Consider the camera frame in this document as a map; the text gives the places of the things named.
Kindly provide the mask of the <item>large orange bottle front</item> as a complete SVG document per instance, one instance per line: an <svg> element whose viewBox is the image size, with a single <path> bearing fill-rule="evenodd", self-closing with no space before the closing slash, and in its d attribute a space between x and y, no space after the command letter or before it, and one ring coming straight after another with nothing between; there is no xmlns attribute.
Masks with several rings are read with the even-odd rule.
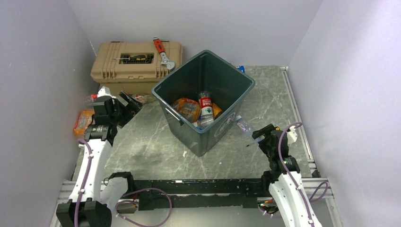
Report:
<svg viewBox="0 0 401 227"><path fill-rule="evenodd" d="M200 104L188 98L179 98L171 106L190 123L196 122L201 112Z"/></svg>

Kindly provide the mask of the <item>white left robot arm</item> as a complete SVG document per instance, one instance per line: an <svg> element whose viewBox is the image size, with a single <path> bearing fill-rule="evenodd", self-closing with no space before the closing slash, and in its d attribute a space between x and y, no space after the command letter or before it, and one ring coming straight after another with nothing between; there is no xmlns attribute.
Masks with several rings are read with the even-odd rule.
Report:
<svg viewBox="0 0 401 227"><path fill-rule="evenodd" d="M118 129L141 108L142 104L124 91L117 96L101 92L96 95L90 124L78 139L84 153L77 181L68 201L56 209L62 227L110 227L118 200L135 194L136 185L129 172L111 174L103 190L101 181Z"/></svg>

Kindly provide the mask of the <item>clear bottle blue label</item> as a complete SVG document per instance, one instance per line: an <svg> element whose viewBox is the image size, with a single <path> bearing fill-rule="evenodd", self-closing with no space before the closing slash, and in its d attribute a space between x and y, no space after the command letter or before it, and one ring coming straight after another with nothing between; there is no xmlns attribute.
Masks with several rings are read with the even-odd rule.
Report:
<svg viewBox="0 0 401 227"><path fill-rule="evenodd" d="M256 131L256 129L248 122L246 122L241 115L237 115L235 117L235 121L239 129L247 136L249 137L253 142L259 142L262 137L258 137L256 139L253 138L253 132Z"/></svg>

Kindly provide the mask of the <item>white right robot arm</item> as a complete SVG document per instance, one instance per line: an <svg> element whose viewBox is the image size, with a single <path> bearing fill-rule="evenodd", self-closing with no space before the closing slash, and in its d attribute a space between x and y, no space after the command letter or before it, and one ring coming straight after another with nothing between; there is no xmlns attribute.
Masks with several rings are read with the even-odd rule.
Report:
<svg viewBox="0 0 401 227"><path fill-rule="evenodd" d="M294 157L289 155L290 128L296 130L301 122L293 123L283 130L278 130L273 124L252 132L252 138L258 141L260 150L269 160L270 170L262 175L261 192L272 196L284 224L287 227L321 227L311 202L304 189L299 165Z"/></svg>

